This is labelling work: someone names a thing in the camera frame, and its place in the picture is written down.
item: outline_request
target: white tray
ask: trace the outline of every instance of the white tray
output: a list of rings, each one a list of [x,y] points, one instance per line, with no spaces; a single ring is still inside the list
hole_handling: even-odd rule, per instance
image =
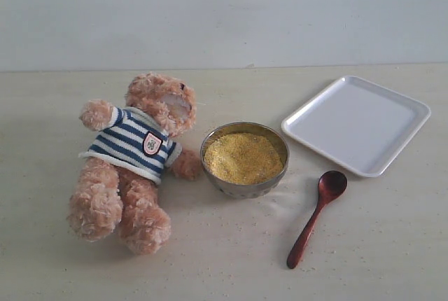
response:
[[[345,76],[287,117],[281,128],[343,168],[378,177],[430,116],[420,101]]]

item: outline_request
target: teddy bear arm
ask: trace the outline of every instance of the teddy bear arm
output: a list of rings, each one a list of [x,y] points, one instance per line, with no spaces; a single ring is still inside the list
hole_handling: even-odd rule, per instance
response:
[[[101,131],[110,126],[114,108],[108,101],[90,100],[84,105],[79,118],[89,130]]]
[[[201,160],[199,155],[192,150],[182,149],[181,154],[175,159],[170,167],[175,177],[194,180],[201,172]]]

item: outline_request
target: striped shirt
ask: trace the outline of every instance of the striped shirt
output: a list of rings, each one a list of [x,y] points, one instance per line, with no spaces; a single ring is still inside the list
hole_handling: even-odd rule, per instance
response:
[[[160,184],[182,146],[169,139],[154,119],[137,108],[114,107],[112,119],[80,158],[96,157]]]

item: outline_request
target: brown teddy bear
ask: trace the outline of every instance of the brown teddy bear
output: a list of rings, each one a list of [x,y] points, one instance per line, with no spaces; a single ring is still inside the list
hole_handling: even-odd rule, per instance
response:
[[[195,92],[183,81],[156,73],[130,83],[126,107],[104,100],[84,105],[84,126],[99,131],[87,151],[68,221],[88,241],[112,233],[135,254],[155,253],[171,235],[171,221],[158,206],[158,185],[165,169],[193,180],[201,171],[199,156],[172,138],[192,128]]]

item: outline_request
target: cornmeal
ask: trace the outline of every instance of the cornmeal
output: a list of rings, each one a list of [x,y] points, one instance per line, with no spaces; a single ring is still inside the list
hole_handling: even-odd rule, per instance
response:
[[[204,161],[216,177],[244,185],[267,181],[283,169],[270,141],[252,133],[222,136],[207,148]]]

